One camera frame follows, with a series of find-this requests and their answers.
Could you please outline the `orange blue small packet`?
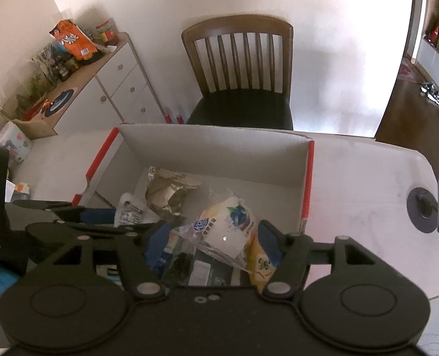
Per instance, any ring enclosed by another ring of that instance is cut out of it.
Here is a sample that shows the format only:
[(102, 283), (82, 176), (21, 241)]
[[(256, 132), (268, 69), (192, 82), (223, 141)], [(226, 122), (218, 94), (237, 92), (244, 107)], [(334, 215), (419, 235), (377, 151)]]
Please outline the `orange blue small packet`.
[(151, 270), (154, 271), (154, 273), (157, 276), (162, 276), (163, 275), (163, 273), (165, 272), (167, 264), (172, 259), (173, 249), (174, 249), (174, 247), (176, 245), (176, 243), (174, 241), (176, 239), (177, 239), (177, 236), (175, 234), (171, 234), (171, 231), (170, 231), (170, 236), (169, 236), (168, 244), (166, 245), (160, 260), (157, 261), (157, 263), (153, 267), (149, 267)]

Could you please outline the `brown foil wrapper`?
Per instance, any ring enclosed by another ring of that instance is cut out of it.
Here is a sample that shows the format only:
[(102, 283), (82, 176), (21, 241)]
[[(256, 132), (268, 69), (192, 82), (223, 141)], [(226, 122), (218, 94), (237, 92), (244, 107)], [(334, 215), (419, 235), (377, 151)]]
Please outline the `brown foil wrapper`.
[(162, 220), (181, 224), (186, 217), (182, 204), (186, 197), (201, 187), (201, 182), (170, 170), (151, 166), (148, 169), (146, 203)]

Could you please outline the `blueberry bread package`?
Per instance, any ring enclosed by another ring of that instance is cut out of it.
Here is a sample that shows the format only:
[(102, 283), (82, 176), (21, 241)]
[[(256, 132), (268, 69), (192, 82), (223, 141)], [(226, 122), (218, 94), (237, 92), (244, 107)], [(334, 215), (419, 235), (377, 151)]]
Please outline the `blueberry bread package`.
[(247, 250), (257, 231), (258, 219), (244, 200), (230, 190), (209, 189), (199, 217), (173, 231), (210, 257), (243, 271), (248, 269)]

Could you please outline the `dark dried seaweed packet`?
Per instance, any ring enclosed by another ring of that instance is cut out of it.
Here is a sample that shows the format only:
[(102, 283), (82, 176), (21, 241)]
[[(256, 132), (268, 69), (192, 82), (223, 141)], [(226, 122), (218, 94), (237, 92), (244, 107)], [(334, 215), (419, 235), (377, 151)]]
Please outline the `dark dried seaweed packet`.
[(188, 284), (193, 255), (180, 252), (165, 270), (162, 282), (166, 288), (175, 288)]

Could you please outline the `white printed snack wrapper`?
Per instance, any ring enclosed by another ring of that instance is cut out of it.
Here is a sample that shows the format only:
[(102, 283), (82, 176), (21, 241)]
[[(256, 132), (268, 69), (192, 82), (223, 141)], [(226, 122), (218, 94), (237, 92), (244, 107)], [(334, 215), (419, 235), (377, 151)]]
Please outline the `white printed snack wrapper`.
[(114, 227), (131, 226), (142, 223), (147, 205), (130, 193), (120, 197), (114, 215)]

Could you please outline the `blue white wet wipes pack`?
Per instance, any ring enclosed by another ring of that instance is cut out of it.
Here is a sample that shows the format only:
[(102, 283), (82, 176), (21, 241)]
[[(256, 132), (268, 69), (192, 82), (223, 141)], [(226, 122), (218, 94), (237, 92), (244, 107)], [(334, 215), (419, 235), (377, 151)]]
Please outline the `blue white wet wipes pack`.
[(194, 287), (235, 287), (241, 285), (241, 271), (224, 264), (201, 251), (193, 256), (188, 280)]

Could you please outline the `red cardboard box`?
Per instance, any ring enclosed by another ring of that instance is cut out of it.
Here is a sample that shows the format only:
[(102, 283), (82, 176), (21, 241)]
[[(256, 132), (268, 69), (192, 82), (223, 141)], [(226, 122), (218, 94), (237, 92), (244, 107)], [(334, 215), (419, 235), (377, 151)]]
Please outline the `red cardboard box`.
[(200, 125), (122, 125), (76, 133), (69, 174), (73, 200), (116, 206), (129, 193), (146, 200), (152, 167), (199, 182), (182, 206), (190, 223), (216, 203), (240, 204), (285, 233), (304, 230), (313, 172), (313, 141), (295, 133)]

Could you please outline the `white patterned cup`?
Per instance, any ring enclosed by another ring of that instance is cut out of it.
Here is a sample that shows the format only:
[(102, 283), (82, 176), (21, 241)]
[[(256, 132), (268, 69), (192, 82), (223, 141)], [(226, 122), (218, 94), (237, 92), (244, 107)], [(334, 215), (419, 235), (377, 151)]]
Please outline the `white patterned cup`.
[(9, 151), (14, 162), (22, 163), (29, 156), (33, 143), (12, 121), (5, 124), (0, 132), (0, 146)]

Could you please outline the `white drawer sideboard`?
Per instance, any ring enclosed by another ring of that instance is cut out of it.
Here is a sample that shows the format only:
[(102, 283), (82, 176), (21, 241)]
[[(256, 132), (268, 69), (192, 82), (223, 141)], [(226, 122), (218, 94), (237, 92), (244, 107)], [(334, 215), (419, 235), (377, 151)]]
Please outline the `white drawer sideboard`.
[(84, 66), (47, 96), (68, 101), (52, 115), (39, 112), (14, 123), (30, 139), (112, 129), (121, 124), (163, 124), (162, 107), (125, 32), (115, 50)]

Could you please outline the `black phone stand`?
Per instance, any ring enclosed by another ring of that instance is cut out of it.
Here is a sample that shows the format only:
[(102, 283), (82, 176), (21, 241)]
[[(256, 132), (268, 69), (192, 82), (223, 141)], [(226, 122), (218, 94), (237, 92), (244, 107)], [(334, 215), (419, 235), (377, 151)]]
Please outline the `black phone stand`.
[(407, 211), (414, 227), (422, 233), (439, 233), (439, 178), (437, 193), (423, 187), (412, 189), (407, 197)]

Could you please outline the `orange snack bag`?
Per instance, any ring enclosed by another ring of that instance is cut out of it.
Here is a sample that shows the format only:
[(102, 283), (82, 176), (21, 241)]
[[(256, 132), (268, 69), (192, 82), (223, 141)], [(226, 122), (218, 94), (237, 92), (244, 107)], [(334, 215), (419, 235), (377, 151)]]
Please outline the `orange snack bag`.
[(59, 21), (50, 35), (78, 61), (90, 60), (98, 49), (70, 19)]

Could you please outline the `far wooden chair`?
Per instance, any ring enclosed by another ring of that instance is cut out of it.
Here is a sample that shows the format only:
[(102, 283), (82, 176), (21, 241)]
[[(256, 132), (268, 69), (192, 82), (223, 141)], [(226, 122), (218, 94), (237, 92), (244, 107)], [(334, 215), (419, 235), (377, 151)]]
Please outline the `far wooden chair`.
[(266, 15), (230, 15), (185, 29), (182, 43), (202, 98), (187, 122), (293, 129), (293, 26)]

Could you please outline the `sneakers on floor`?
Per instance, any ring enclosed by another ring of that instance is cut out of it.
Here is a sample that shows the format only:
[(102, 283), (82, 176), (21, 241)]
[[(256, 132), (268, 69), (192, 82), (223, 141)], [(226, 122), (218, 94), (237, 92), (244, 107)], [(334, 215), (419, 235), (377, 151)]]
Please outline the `sneakers on floor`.
[(423, 82), (420, 85), (420, 94), (439, 107), (439, 90), (431, 82)]

